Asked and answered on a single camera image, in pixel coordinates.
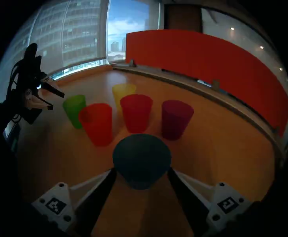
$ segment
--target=skyscraper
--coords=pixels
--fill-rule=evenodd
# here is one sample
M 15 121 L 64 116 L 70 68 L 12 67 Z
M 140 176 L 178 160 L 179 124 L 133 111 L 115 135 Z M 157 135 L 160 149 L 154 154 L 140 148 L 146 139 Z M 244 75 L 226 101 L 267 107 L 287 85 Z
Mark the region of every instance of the skyscraper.
M 20 28 L 0 64 L 0 102 L 13 65 L 25 49 L 37 43 L 41 70 L 49 74 L 60 68 L 94 58 L 105 58 L 104 30 L 108 0 L 54 0 L 42 5 Z
M 119 42 L 115 41 L 111 44 L 111 52 L 118 52 L 119 51 Z
M 127 38 L 124 37 L 122 39 L 122 52 L 125 52 L 126 51 L 126 42 L 127 42 Z

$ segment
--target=red panel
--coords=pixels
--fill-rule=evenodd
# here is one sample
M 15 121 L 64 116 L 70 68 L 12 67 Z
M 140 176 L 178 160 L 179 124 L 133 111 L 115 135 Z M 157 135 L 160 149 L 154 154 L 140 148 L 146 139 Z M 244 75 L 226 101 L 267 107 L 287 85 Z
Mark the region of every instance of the red panel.
M 126 62 L 162 68 L 212 83 L 261 114 L 282 136 L 288 97 L 276 76 L 244 49 L 187 30 L 147 30 L 127 34 Z

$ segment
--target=glass window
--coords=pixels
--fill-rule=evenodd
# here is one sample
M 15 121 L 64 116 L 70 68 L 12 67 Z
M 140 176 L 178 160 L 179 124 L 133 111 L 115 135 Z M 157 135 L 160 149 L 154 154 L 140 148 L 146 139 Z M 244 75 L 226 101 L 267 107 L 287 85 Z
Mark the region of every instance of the glass window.
M 107 28 L 109 62 L 125 60 L 126 34 L 158 27 L 157 1 L 111 0 Z
M 106 58 L 106 30 L 98 32 L 100 27 L 95 25 L 106 27 L 108 2 L 109 0 L 53 0 L 43 5 L 38 11 L 39 14 L 34 13 L 16 33 L 0 63 L 0 102 L 6 98 L 11 69 L 22 59 L 29 43 L 38 44 L 37 55 L 44 57 L 41 70 L 45 73 L 86 60 Z M 93 21 L 85 14 L 85 8 L 94 16 Z M 88 39 L 87 35 L 96 36 L 97 41 L 94 38 Z M 83 40 L 86 37 L 93 46 L 89 42 L 89 47 L 81 50 L 86 43 Z
M 256 31 L 225 14 L 202 9 L 203 33 L 229 41 L 248 51 L 264 63 L 277 77 L 288 95 L 288 76 L 274 49 Z M 283 136 L 288 142 L 288 123 Z

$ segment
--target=red cup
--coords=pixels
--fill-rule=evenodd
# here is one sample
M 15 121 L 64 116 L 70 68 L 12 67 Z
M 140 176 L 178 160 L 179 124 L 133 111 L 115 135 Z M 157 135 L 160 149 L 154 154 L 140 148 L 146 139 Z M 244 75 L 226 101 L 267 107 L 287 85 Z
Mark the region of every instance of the red cup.
M 194 111 L 179 100 L 167 100 L 162 104 L 162 136 L 168 140 L 179 139 L 185 131 Z
M 112 108 L 105 103 L 95 103 L 83 108 L 78 119 L 85 132 L 97 147 L 112 141 Z
M 147 129 L 153 100 L 145 95 L 128 95 L 120 100 L 127 130 L 141 133 Z

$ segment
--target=green cup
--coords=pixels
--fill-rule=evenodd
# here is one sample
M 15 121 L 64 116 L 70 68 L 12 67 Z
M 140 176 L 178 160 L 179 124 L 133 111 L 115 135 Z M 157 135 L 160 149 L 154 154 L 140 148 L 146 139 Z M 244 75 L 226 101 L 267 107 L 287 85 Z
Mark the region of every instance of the green cup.
M 74 128 L 82 128 L 78 120 L 78 114 L 85 107 L 86 99 L 84 95 L 72 96 L 63 102 L 63 108 Z

